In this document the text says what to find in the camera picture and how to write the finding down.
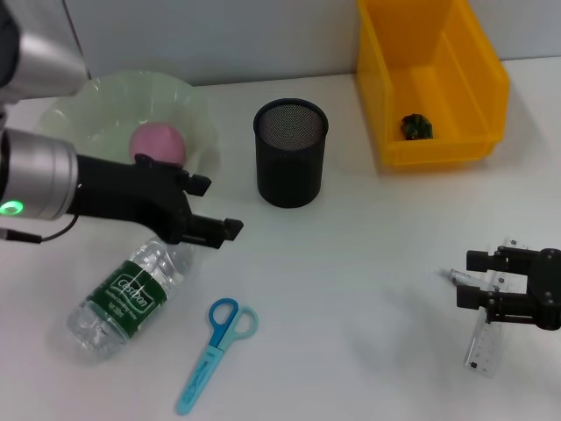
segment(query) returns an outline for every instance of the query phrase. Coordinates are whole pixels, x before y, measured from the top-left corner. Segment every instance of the white wall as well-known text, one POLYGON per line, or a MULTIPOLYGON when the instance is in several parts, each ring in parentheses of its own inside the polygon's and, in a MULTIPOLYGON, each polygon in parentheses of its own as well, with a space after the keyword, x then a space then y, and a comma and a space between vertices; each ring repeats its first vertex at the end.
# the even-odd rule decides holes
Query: white wall
MULTIPOLYGON (((501 58, 561 55, 561 0, 471 0, 501 58)), ((355 0, 67 0, 92 75, 193 84, 348 73, 355 0)))

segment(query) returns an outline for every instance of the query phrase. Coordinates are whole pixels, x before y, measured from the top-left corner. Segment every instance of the pink ball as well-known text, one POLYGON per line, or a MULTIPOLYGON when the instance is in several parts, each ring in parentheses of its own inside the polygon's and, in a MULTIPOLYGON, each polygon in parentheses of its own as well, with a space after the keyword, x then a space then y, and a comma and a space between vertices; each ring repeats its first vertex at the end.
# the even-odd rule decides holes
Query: pink ball
POLYGON ((143 153, 157 161, 183 165, 186 158, 183 137, 165 123, 141 125, 131 136, 130 151, 133 159, 143 153))

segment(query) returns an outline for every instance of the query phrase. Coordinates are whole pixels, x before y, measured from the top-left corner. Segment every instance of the white tabletop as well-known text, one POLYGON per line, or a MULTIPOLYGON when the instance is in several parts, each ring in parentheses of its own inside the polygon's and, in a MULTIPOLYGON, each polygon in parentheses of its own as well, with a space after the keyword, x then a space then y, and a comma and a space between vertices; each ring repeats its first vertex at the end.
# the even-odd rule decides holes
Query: white tabletop
MULTIPOLYGON (((496 376, 470 372, 477 312, 458 309, 435 275, 507 234, 561 247, 561 59, 505 66, 504 142, 480 164, 439 174, 375 170, 352 76, 204 88, 224 164, 200 209, 240 218, 244 230, 98 366, 68 354, 64 320, 149 231, 81 218, 56 245, 0 245, 0 418, 178 419, 174 403, 211 333, 208 308, 232 296, 259 313, 259 330, 225 355, 191 420, 557 419, 561 334, 513 326, 496 376), (252 120, 292 96, 319 105, 330 133, 319 197, 282 210, 256 190, 252 120)), ((20 104, 11 125, 33 126, 49 104, 20 104)), ((68 219, 0 222, 48 233, 68 219)))

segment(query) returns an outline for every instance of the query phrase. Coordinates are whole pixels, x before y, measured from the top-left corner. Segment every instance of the black cable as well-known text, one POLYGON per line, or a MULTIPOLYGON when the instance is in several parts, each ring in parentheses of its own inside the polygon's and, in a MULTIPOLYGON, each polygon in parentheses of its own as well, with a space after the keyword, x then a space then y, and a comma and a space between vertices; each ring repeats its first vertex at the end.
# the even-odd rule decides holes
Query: black cable
POLYGON ((72 221, 70 221, 70 224, 68 224, 63 230, 60 230, 53 235, 49 235, 48 237, 41 237, 40 235, 37 234, 30 234, 28 232, 21 232, 16 230, 7 230, 4 228, 4 229, 0 229, 0 239, 5 239, 8 241, 23 241, 25 243, 40 244, 45 241, 57 239, 61 235, 66 234, 76 224, 76 221, 78 221, 79 216, 80 216, 79 214, 75 214, 74 217, 72 218, 72 221))

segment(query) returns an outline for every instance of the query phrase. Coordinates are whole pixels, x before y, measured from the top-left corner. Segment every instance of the plastic water bottle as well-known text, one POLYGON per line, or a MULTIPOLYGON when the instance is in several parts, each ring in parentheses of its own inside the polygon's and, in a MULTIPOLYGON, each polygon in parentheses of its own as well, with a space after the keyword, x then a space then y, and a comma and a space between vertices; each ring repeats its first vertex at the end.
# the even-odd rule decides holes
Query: plastic water bottle
POLYGON ((196 246, 145 243, 70 314, 67 326, 99 360, 117 353, 172 298, 193 266, 196 246))

